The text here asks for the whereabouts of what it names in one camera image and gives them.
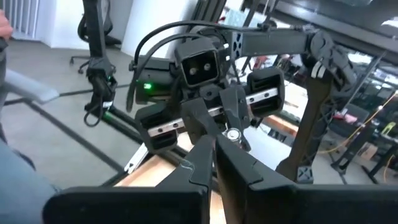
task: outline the desk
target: desk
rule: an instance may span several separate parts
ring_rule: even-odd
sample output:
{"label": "desk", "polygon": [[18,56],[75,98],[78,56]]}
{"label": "desk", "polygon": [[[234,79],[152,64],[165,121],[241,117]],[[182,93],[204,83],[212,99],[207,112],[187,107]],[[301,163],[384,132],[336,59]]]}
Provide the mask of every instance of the desk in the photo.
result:
{"label": "desk", "polygon": [[383,167],[383,166],[387,166],[389,159],[395,155],[398,151],[398,139],[389,137],[388,135],[385,134],[381,134],[380,135],[381,138],[383,138],[384,141],[390,142],[392,144],[392,146],[389,148],[389,150],[380,158],[379,162],[373,167],[372,170],[369,170],[367,167],[365,166],[361,166],[363,171],[365,171],[366,175],[368,175],[368,177],[371,179],[371,181],[374,184],[379,184],[379,181],[376,180],[376,178],[374,177],[377,172],[379,172],[379,170]]}
{"label": "desk", "polygon": [[296,137],[297,131],[299,131],[299,127],[297,125],[285,121],[276,115],[271,115],[264,118],[263,123],[270,126],[272,129],[275,128],[276,130],[287,133],[293,137]]}

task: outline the person's arm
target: person's arm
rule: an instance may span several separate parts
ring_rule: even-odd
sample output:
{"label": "person's arm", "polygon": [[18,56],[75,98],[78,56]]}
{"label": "person's arm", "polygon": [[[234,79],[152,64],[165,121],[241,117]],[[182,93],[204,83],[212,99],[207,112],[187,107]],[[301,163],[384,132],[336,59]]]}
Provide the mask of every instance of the person's arm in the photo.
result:
{"label": "person's arm", "polygon": [[[0,37],[12,34],[3,11],[0,11]],[[6,53],[0,52],[0,88],[6,73]],[[42,210],[55,188],[0,139],[0,223],[43,224]]]}

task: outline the metal bracket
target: metal bracket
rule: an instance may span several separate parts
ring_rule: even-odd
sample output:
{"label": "metal bracket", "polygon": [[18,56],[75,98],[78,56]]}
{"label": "metal bracket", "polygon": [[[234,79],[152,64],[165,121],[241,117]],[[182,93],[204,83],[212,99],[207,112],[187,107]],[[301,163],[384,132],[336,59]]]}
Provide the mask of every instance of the metal bracket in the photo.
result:
{"label": "metal bracket", "polygon": [[300,167],[310,167],[318,152],[320,142],[331,120],[335,103],[330,93],[333,89],[333,77],[326,73],[322,78],[307,78],[308,103],[300,122],[292,150],[276,171],[298,182]]}
{"label": "metal bracket", "polygon": [[218,125],[209,114],[203,98],[195,98],[182,103],[181,118],[192,144],[195,144],[204,134],[214,137],[221,134]]}
{"label": "metal bracket", "polygon": [[313,184],[313,175],[311,166],[301,166],[297,168],[298,184]]}
{"label": "metal bracket", "polygon": [[331,165],[334,170],[339,172],[340,174],[346,174],[348,166],[351,164],[355,155],[359,152],[359,150],[364,146],[366,141],[372,137],[374,130],[377,127],[370,122],[365,128],[361,130],[358,136],[356,136],[353,141],[349,144],[347,150],[343,153],[343,155],[333,162]]}
{"label": "metal bracket", "polygon": [[124,167],[124,171],[128,174],[134,172],[143,162],[145,157],[148,155],[148,149],[146,148],[145,144],[142,143],[141,146],[138,148],[137,152],[131,157],[130,161]]}
{"label": "metal bracket", "polygon": [[[246,103],[247,103],[247,105],[251,105],[251,104],[254,104],[254,103],[257,103],[262,100],[266,100],[268,98],[278,96],[278,95],[279,95],[278,88],[271,88],[268,90],[261,91],[259,93],[254,93],[249,96],[246,96]],[[208,113],[210,114],[210,116],[215,117],[215,116],[223,113],[223,107],[217,106],[214,108],[210,108],[210,109],[208,109]],[[166,132],[173,131],[178,128],[184,128],[184,127],[185,127],[184,121],[182,120],[182,118],[179,118],[179,119],[175,119],[171,122],[161,124],[156,127],[148,129],[148,135],[150,137],[154,137],[154,136],[158,136],[162,133],[166,133]]]}
{"label": "metal bracket", "polygon": [[[236,128],[240,133],[250,125],[246,94],[243,87],[234,86],[220,91],[221,104],[226,115],[228,128]],[[248,140],[241,135],[241,145],[245,151],[250,151]]]}

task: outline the metal frame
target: metal frame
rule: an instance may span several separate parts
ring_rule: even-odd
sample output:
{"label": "metal frame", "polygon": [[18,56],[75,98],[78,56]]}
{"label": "metal frame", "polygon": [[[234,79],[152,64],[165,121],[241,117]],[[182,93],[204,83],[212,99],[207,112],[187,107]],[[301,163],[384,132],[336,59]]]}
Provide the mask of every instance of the metal frame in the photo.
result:
{"label": "metal frame", "polygon": [[[246,102],[248,105],[251,105],[253,103],[257,103],[258,101],[262,101],[262,100],[265,100],[265,99],[268,99],[268,98],[271,98],[271,97],[274,97],[277,95],[278,95],[278,89],[271,88],[269,90],[264,90],[259,93],[254,93],[254,94],[247,96]],[[214,116],[221,114],[222,110],[223,110],[222,106],[217,106],[215,108],[210,108],[208,110],[208,112],[209,112],[210,116],[214,117]],[[177,130],[177,129],[184,128],[184,127],[185,127],[185,125],[184,125],[183,119],[179,118],[179,119],[173,120],[169,123],[162,124],[162,125],[156,126],[154,128],[150,128],[148,130],[148,134],[150,137],[154,137],[154,136],[158,136],[162,133],[166,133],[168,131],[173,131],[173,130]]]}
{"label": "metal frame", "polygon": [[[271,2],[271,5],[269,6],[269,11],[267,13],[267,5],[268,5],[269,1],[272,1],[272,2]],[[248,13],[248,16],[244,20],[243,27],[249,26],[251,20],[254,17],[254,13],[256,13],[257,8],[258,8],[258,6],[260,5],[261,2],[262,2],[262,0],[254,0],[254,2],[252,3],[252,5],[250,7],[250,11]],[[269,20],[271,19],[272,12],[273,12],[274,8],[276,7],[276,5],[278,4],[278,2],[279,2],[279,0],[267,0],[266,7],[264,9],[265,10],[265,14],[267,15],[266,20],[264,21],[265,23],[269,22]],[[251,58],[252,57],[247,57],[246,61],[244,62],[243,66],[242,66],[242,69],[241,69],[242,72],[244,72],[246,70],[246,68],[248,67]]]}
{"label": "metal frame", "polygon": [[193,12],[192,20],[218,22],[223,8],[226,4],[225,0],[222,1],[204,1],[199,0],[195,11]]}
{"label": "metal frame", "polygon": [[365,172],[366,175],[371,179],[374,184],[379,184],[379,181],[374,177],[377,172],[383,167],[387,165],[388,160],[398,151],[397,144],[393,144],[390,149],[381,157],[379,162],[373,167],[372,170],[369,170],[365,166],[361,166],[362,170]]}
{"label": "metal frame", "polygon": [[293,25],[311,23],[327,31],[335,42],[369,55],[382,55],[384,51],[387,51],[383,60],[398,64],[398,41],[393,38],[336,21],[282,1],[275,6],[272,16]]}
{"label": "metal frame", "polygon": [[353,161],[359,150],[365,145],[365,143],[372,138],[374,130],[377,128],[374,123],[370,122],[367,124],[356,136],[352,142],[348,145],[347,150],[341,155],[339,159],[332,162],[330,166],[334,168],[339,174],[346,174],[348,166]]}
{"label": "metal frame", "polygon": [[382,55],[380,55],[378,57],[372,58],[371,63],[365,69],[365,74],[360,78],[360,80],[358,80],[358,83],[356,85],[354,92],[352,93],[351,97],[349,98],[349,100],[346,103],[347,105],[355,98],[357,92],[359,91],[359,89],[361,88],[361,86],[363,85],[365,80],[372,74],[372,71],[380,64],[380,61],[383,58],[383,56],[385,56],[385,54],[386,54],[386,52],[384,52]]}

